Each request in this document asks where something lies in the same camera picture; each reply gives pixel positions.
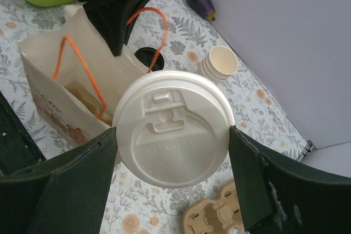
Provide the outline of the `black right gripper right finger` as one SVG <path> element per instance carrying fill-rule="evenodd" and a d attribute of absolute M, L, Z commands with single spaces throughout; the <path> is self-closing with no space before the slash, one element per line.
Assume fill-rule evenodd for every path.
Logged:
<path fill-rule="evenodd" d="M 309 167 L 229 128 L 245 231 L 350 233 L 350 178 Z"/>

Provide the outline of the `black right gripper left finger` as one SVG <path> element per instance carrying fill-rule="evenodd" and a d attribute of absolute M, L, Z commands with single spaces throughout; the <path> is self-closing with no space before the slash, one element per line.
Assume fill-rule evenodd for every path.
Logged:
<path fill-rule="evenodd" d="M 117 155 L 110 128 L 1 177 L 1 233 L 99 233 Z"/>

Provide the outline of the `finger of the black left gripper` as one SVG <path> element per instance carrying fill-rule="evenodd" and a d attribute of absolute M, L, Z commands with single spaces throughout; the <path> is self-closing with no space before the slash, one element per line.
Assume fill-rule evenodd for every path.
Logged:
<path fill-rule="evenodd" d="M 90 0 L 83 5 L 90 23 L 102 36 L 113 56 L 122 53 L 128 42 L 133 25 L 128 19 L 150 0 Z"/>

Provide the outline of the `brown paper takeout bag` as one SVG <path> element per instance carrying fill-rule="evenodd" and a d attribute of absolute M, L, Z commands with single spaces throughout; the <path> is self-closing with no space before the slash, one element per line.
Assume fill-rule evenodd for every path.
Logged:
<path fill-rule="evenodd" d="M 126 45 L 114 56 L 83 8 L 59 30 L 27 37 L 18 46 L 37 112 L 72 146 L 109 128 L 68 90 L 82 88 L 99 99 L 76 52 L 106 102 L 106 116 L 114 114 L 125 90 L 149 69 Z"/>

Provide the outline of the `white plastic cup lid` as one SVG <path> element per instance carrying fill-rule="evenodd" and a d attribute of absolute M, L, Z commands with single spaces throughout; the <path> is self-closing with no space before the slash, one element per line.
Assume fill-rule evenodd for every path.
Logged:
<path fill-rule="evenodd" d="M 171 70 L 134 81 L 112 120 L 123 164 L 140 180 L 167 189 L 211 177 L 227 156 L 234 123 L 227 98 L 213 82 Z"/>

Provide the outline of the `brown cardboard carrier single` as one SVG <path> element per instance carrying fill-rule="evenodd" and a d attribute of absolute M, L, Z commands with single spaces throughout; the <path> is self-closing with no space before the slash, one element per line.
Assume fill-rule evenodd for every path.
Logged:
<path fill-rule="evenodd" d="M 104 101 L 103 104 L 99 97 L 92 95 L 82 83 L 77 81 L 65 85 L 64 88 L 78 99 L 92 115 L 98 117 L 103 113 L 99 120 L 112 126 L 112 116 L 107 113 L 107 101 Z"/>

